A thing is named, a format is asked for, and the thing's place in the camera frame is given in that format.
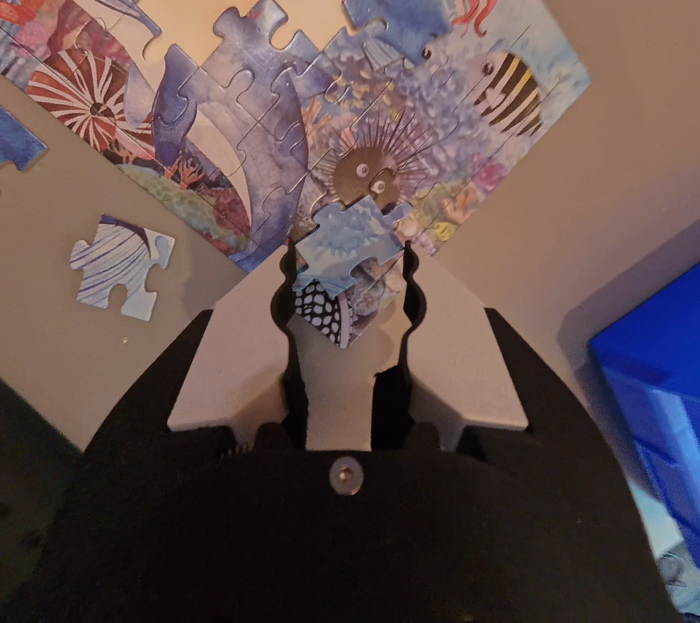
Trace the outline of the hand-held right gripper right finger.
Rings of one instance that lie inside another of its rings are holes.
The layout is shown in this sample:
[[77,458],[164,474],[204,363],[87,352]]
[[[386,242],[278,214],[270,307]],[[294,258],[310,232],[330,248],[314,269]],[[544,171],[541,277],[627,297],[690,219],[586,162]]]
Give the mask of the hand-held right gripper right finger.
[[486,309],[457,278],[405,244],[402,306],[409,321],[398,361],[375,376],[371,448],[399,449],[429,424],[441,449],[459,449],[472,427],[528,425]]

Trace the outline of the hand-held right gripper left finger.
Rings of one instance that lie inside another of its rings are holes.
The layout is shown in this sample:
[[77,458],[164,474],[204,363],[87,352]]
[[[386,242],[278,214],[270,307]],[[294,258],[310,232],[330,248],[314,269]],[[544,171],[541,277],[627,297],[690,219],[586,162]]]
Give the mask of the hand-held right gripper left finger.
[[283,244],[214,305],[168,418],[174,432],[228,427],[239,444],[279,423],[307,442],[308,397],[295,339],[295,248]]

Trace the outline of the white blue striped puzzle piece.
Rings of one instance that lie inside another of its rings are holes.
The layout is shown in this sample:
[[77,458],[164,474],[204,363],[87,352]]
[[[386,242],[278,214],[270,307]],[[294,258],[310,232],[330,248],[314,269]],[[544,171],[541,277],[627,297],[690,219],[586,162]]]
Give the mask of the white blue striped puzzle piece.
[[152,267],[167,268],[175,243],[171,236],[103,214],[93,242],[77,241],[71,251],[70,268],[83,274],[76,301],[106,309],[112,289],[123,286],[127,296],[120,312],[150,321],[157,293],[148,292],[145,283]]

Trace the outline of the light blue coral puzzle piece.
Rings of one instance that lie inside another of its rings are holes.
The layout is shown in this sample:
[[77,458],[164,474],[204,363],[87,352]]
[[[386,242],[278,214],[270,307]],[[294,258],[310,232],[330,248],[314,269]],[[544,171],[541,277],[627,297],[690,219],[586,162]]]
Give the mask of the light blue coral puzzle piece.
[[402,202],[385,215],[370,196],[345,209],[338,202],[321,208],[313,216],[316,229],[295,244],[307,267],[298,273],[293,290],[316,280],[335,299],[354,285],[351,272],[361,262],[375,259],[382,265],[402,252],[393,224],[412,211],[409,202]]

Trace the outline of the dark blue striped puzzle piece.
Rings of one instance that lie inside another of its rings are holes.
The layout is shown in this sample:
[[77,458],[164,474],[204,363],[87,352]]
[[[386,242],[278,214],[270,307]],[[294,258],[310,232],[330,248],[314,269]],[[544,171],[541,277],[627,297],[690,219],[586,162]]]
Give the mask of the dark blue striped puzzle piece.
[[48,150],[38,137],[22,122],[1,107],[1,165],[7,163],[19,172],[26,171],[32,163]]

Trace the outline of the blue purple puzzle piece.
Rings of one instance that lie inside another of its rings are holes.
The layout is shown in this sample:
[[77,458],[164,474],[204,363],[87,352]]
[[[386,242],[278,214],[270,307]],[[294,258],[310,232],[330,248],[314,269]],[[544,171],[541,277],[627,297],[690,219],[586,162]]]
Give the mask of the blue purple puzzle piece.
[[382,21],[380,40],[414,65],[424,62],[429,42],[451,32],[443,0],[343,0],[342,5],[355,30]]

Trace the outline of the blue plastic bin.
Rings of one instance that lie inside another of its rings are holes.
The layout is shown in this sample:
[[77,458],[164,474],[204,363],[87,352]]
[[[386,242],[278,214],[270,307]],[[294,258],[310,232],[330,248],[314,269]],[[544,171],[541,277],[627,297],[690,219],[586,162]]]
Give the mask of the blue plastic bin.
[[592,337],[647,476],[699,565],[699,265]]

